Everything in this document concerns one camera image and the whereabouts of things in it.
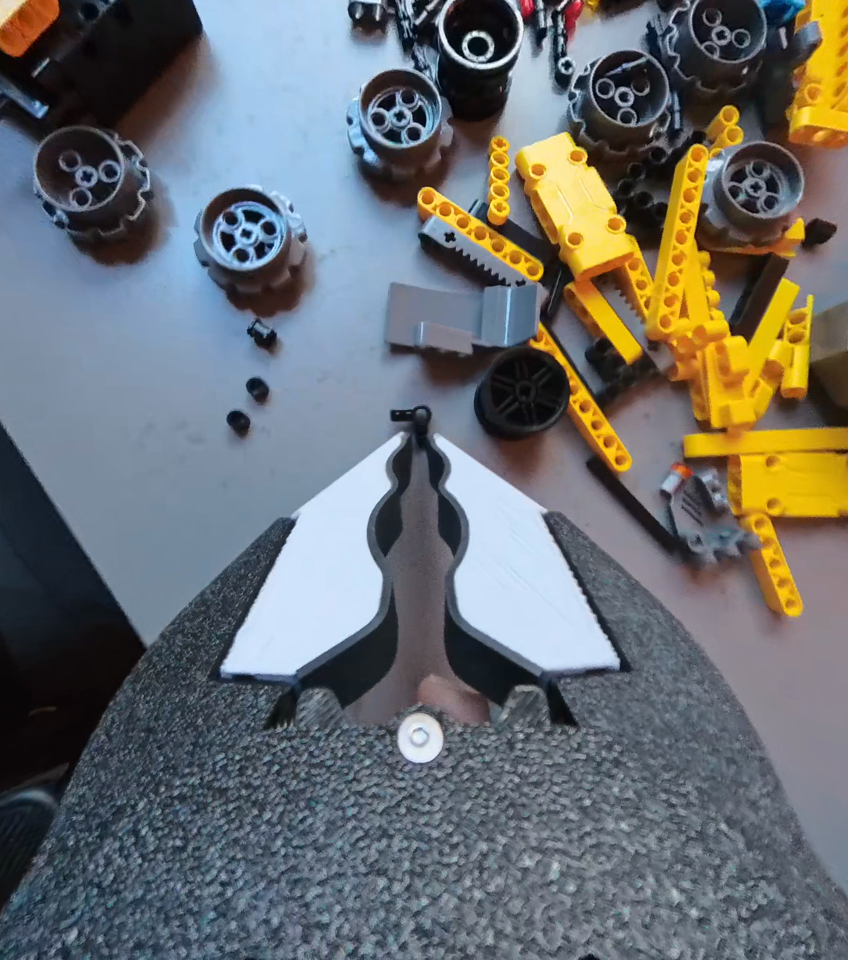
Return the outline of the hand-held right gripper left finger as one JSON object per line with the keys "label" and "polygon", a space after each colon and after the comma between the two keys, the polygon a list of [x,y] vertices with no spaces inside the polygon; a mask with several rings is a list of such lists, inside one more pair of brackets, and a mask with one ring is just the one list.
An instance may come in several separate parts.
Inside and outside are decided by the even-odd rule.
{"label": "hand-held right gripper left finger", "polygon": [[388,673],[398,645],[390,553],[412,460],[410,435],[395,435],[293,515],[221,678],[327,688],[355,702]]}

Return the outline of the person's right hand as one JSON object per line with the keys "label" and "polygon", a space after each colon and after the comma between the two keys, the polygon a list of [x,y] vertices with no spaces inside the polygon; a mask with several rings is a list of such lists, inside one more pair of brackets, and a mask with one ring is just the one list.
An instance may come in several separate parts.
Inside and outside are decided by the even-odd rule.
{"label": "person's right hand", "polygon": [[417,689],[417,702],[434,709],[455,723],[478,726],[491,722],[488,700],[459,678],[430,674]]}

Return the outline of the grey desk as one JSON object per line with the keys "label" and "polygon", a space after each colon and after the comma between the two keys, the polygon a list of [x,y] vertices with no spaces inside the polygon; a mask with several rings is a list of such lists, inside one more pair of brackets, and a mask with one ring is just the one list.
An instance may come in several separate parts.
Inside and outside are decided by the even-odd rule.
{"label": "grey desk", "polygon": [[[478,365],[383,342],[390,282],[467,286],[347,142],[348,102],[405,61],[393,31],[353,31],[345,2],[195,6],[202,36],[118,124],[155,179],[155,232],[131,260],[118,245],[96,260],[51,225],[32,189],[36,138],[0,123],[0,421],[142,641],[379,445],[390,408],[428,403],[438,431],[566,514],[694,634],[848,894],[848,522],[779,525],[804,613],[777,618],[749,564],[696,577],[663,552],[590,474],[574,426],[488,438]],[[194,254],[197,213],[239,186],[290,198],[309,234],[291,282],[263,294],[227,294]],[[247,336],[254,317],[277,331],[273,349]],[[234,409],[245,437],[226,424]]]}

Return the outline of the black connector pin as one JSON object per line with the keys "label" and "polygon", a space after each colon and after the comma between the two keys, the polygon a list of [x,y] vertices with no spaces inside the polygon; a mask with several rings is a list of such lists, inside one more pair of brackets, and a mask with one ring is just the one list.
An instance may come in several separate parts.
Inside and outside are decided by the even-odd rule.
{"label": "black connector pin", "polygon": [[432,412],[426,404],[418,404],[405,409],[391,409],[390,420],[393,424],[402,426],[401,446],[403,450],[408,445],[416,445],[428,453],[432,450],[430,441],[430,424]]}

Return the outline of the yellow long frame beam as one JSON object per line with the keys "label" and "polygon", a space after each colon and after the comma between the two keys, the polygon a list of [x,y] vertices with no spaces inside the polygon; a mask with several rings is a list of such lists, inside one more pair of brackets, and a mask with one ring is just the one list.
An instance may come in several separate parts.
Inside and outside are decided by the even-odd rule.
{"label": "yellow long frame beam", "polygon": [[794,72],[788,138],[840,149],[848,145],[848,1],[807,2],[795,21],[796,40],[801,31],[817,31],[821,42]]}

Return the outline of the partly built yellow vehicle model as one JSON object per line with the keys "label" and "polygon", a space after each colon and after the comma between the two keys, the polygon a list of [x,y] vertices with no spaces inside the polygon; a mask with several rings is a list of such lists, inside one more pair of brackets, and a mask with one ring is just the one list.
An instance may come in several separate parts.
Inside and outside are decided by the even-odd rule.
{"label": "partly built yellow vehicle model", "polygon": [[0,121],[112,128],[202,31],[191,1],[0,2]]}

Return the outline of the pile of small building pieces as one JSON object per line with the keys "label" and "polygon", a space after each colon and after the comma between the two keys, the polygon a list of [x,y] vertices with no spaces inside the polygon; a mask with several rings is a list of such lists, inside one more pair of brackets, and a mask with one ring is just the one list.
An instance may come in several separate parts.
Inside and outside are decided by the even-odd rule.
{"label": "pile of small building pieces", "polygon": [[[550,40],[553,81],[567,90],[576,72],[570,56],[570,40],[583,10],[596,10],[598,1],[514,1],[510,3],[529,26],[538,46]],[[388,23],[396,24],[398,40],[419,73],[438,79],[436,40],[437,15],[445,2],[439,1],[350,1],[347,12],[355,29],[386,32]]]}

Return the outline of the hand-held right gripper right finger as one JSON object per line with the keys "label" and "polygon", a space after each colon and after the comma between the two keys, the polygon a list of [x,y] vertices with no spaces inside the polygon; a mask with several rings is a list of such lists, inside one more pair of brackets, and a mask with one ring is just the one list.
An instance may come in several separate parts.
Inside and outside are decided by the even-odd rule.
{"label": "hand-held right gripper right finger", "polygon": [[559,679],[622,669],[543,506],[437,433],[430,486],[452,558],[444,645],[457,678],[496,706],[519,687],[561,706]]}

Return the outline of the grey ramp piece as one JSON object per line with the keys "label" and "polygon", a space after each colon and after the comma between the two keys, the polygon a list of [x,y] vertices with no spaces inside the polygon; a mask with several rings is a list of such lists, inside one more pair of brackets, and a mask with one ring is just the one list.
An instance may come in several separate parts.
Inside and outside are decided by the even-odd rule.
{"label": "grey ramp piece", "polygon": [[545,298],[538,283],[456,292],[392,283],[384,340],[393,347],[459,355],[510,349],[536,335]]}

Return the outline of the small grey part cluster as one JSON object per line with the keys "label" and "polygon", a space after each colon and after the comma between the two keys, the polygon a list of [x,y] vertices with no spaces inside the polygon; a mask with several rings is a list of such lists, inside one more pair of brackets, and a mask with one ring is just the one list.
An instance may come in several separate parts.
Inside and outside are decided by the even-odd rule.
{"label": "small grey part cluster", "polygon": [[734,516],[727,486],[715,468],[695,471],[675,462],[660,494],[677,546],[696,567],[744,557],[760,548],[757,535]]}

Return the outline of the heap of yellow beams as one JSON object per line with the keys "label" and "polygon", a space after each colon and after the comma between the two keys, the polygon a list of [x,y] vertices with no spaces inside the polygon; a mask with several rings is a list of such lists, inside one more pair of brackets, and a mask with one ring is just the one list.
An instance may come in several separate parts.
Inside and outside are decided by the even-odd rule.
{"label": "heap of yellow beams", "polygon": [[[814,301],[809,297],[803,309],[795,309],[800,289],[782,279],[759,314],[757,330],[744,336],[732,333],[718,310],[709,258],[696,244],[695,227],[708,162],[717,147],[729,147],[726,134],[739,131],[712,126],[708,139],[690,146],[677,163],[654,276],[628,233],[632,256],[625,266],[589,279],[573,278],[565,289],[567,303],[622,353],[627,370],[648,359],[648,348],[663,351],[670,360],[666,376],[687,385],[694,419],[710,427],[683,438],[683,461],[724,460],[727,490],[727,463],[734,455],[848,452],[848,427],[754,429],[770,402],[796,385],[793,376],[803,371],[790,334],[810,332]],[[775,517],[733,514],[761,541],[752,564],[766,605],[779,616],[801,616],[802,598]]]}

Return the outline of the grey toothed rack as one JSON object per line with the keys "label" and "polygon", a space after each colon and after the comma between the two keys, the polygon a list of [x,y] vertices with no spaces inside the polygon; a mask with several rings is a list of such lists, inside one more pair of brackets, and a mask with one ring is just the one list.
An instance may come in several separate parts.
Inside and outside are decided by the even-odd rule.
{"label": "grey toothed rack", "polygon": [[433,216],[424,222],[418,237],[421,246],[438,257],[444,258],[485,286],[504,285],[511,287],[534,287],[537,281],[528,278],[514,265],[481,246],[462,230],[451,227]]}

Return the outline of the black wheel rim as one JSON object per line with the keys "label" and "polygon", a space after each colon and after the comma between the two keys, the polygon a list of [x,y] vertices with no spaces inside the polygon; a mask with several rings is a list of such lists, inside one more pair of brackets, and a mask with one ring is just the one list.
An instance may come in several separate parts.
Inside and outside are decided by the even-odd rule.
{"label": "black wheel rim", "polygon": [[509,1],[448,1],[435,22],[438,85],[455,118],[481,121],[504,107],[524,43]]}
{"label": "black wheel rim", "polygon": [[561,364],[529,345],[495,357],[475,392],[475,412],[491,436],[521,440],[550,430],[567,412],[571,384]]}

